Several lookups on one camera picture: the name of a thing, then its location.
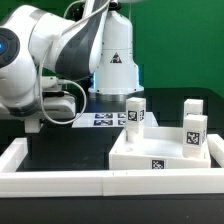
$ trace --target warning label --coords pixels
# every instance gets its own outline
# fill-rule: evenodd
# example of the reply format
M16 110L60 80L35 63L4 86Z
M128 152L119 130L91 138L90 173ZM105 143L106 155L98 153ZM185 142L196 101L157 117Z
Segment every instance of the warning label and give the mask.
M122 63L120 56L118 55L118 53L116 53L114 55L114 57L112 58L112 60L110 61L110 63Z

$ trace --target white cube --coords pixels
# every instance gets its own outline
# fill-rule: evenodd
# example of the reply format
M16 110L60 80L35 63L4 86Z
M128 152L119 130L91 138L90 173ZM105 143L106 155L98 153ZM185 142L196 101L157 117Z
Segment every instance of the white cube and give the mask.
M203 100L187 99L184 102L184 117L188 114L202 115Z
M206 141L207 116L189 114L184 118L183 156L201 157L202 146Z

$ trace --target cable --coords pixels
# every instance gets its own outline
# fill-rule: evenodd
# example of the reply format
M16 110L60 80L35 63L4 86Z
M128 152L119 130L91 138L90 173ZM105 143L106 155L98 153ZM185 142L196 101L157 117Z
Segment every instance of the cable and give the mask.
M78 4L78 3L82 3L83 1L81 0L81 1L75 1L75 2L72 2L68 7L67 7L67 9L65 10L65 13L64 13L64 15L63 15L63 18L65 19L65 17L67 16L67 14L68 14L68 11L69 11L69 9L73 6L73 5L76 5L76 4Z
M95 16L96 14L100 13L101 11L103 11L109 4L110 4L111 0L108 0L104 5L102 5L99 9L97 9L96 11L94 11L93 13L89 14L88 16L86 16L85 18L82 18L81 20L79 20L78 22L74 23L73 25L71 25L70 27L68 27L67 29L65 29L62 32L62 36L64 34L66 34L67 32L69 32L70 30L72 30L73 28L75 28L76 26L80 25L81 23L85 22L86 20L92 18L93 16Z
M53 44L53 41L52 43L48 46L46 52L44 53L44 56L43 58L41 59L40 61L40 65L39 65L39 71L38 71L38 76L39 76L39 91L40 91L40 106L41 106L41 109L42 109L42 112L45 116L45 118L47 120L49 120L50 122L54 123L54 124L59 124L59 125L65 125L65 124L71 124L73 123L74 121L76 121L78 118L80 118L82 116L82 114L84 113L85 109L86 109L86 104L87 104L87 98L86 98L86 94L85 94L85 91L83 90L83 88L76 82L73 82L73 81L69 81L69 80L59 80L58 81L58 84L73 84L75 85L76 87L78 87L80 89L80 91L82 92L83 94L83 99L84 99L84 102L83 102L83 108L80 112L80 114L69 120L69 121L56 121L54 119L52 119L46 112L45 108L44 108L44 100L43 100L43 96L42 96L42 70L43 70L43 65L44 65L44 61L45 61L45 58L47 56L47 53L48 51L50 50L50 48L52 47L52 44Z

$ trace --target white tray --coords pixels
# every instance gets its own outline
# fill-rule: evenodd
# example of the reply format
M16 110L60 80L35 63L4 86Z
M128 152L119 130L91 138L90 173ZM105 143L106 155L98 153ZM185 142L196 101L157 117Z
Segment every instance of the white tray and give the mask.
M182 143L183 128L147 127L138 143L127 142L123 130L110 151L109 167L111 170L211 167L207 141L200 159L183 157Z

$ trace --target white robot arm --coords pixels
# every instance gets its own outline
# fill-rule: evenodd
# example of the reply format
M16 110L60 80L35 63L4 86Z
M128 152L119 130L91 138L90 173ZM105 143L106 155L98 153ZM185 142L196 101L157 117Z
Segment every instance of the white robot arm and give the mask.
M65 79L82 79L95 70L109 2L86 0L77 24L31 6L18 8L2 22L0 103L12 116L27 117L40 110L36 65L45 53L43 66Z

